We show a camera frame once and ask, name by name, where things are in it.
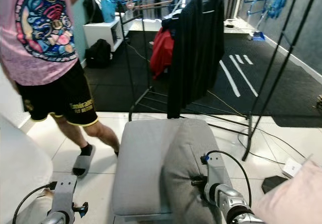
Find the sock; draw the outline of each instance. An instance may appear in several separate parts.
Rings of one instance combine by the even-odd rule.
[[[86,147],[80,148],[80,150],[82,151],[81,155],[83,155],[83,156],[91,156],[92,148],[93,147],[89,143],[87,143]]]

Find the black rubber floor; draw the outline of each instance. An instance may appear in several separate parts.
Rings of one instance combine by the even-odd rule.
[[[130,44],[144,56],[143,33],[141,31],[132,31],[129,33]],[[146,32],[147,42],[153,41],[156,32]],[[229,58],[240,55],[244,64],[238,63],[248,81],[258,92],[263,80],[274,48],[266,42],[249,41],[246,34],[225,34],[225,55],[222,59],[224,65],[231,74],[240,92],[237,97],[227,79],[223,69],[219,67],[217,81],[211,90],[227,104],[231,105],[239,112],[248,114],[255,100],[255,95],[247,85],[245,79],[237,70]],[[145,90],[147,85],[147,73],[145,60],[138,56],[131,48],[128,50],[130,58],[130,67],[133,76],[135,99],[137,99]],[[148,58],[152,55],[152,50],[147,47]],[[247,55],[254,63],[250,65],[243,58]],[[268,95],[268,91],[277,76],[277,72],[283,62],[284,56],[278,53],[272,71],[266,82],[263,95],[258,101],[254,115],[258,115],[263,102]],[[122,44],[114,53],[113,61],[106,69],[86,68],[89,84],[95,99],[96,109],[98,111],[128,112],[133,102],[128,68],[126,63],[125,45]],[[165,74],[157,81],[152,80],[151,84],[156,92],[167,94],[169,87],[169,75]],[[313,105],[316,103],[318,95],[322,94],[322,85],[306,73],[301,67],[289,62],[276,91],[268,105],[265,115],[272,116],[279,126],[284,127],[322,127],[322,114],[316,110]],[[149,94],[148,97],[167,101],[162,96]],[[143,100],[144,105],[166,111],[166,105],[161,103]],[[219,108],[231,111],[214,96],[208,95],[196,103],[204,104],[213,108]],[[200,111],[207,114],[222,114],[222,112],[211,110],[195,105],[188,106],[189,109]],[[138,106],[136,112],[157,112],[146,107]]]

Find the leg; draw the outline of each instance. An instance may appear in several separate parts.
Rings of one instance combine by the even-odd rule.
[[[98,137],[103,143],[111,146],[118,153],[120,143],[112,129],[100,122],[96,122],[91,126],[84,127],[84,130],[89,136]]]
[[[87,142],[78,126],[69,124],[65,117],[55,117],[54,115],[51,116],[55,119],[59,129],[65,134],[66,137],[76,143],[80,148],[87,146]]]

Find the power strip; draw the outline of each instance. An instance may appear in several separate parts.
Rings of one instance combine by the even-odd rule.
[[[282,173],[289,178],[293,178],[301,168],[301,164],[289,158],[284,165]]]

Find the black bag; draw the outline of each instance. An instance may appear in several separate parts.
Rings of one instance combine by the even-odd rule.
[[[83,6],[85,7],[87,16],[90,23],[102,23],[104,22],[102,11],[98,5],[99,0],[84,0]]]
[[[89,68],[105,68],[110,63],[111,46],[106,40],[99,39],[85,51],[86,63]]]

